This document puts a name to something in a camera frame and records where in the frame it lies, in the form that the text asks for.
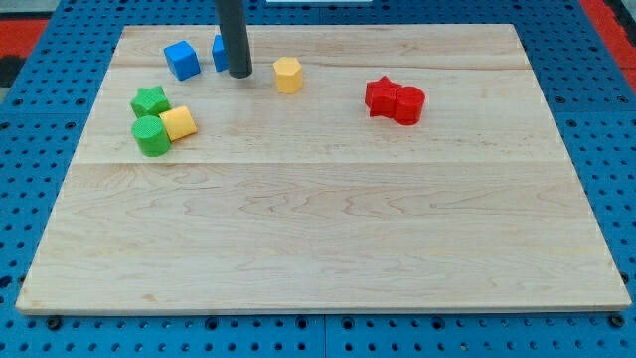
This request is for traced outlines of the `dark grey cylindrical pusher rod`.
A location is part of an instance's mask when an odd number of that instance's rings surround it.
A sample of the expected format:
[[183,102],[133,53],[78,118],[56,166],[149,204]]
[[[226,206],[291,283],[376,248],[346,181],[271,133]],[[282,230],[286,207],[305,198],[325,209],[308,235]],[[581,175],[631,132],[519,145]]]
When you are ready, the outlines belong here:
[[230,76],[245,79],[252,61],[243,0],[215,0],[218,25],[224,41]]

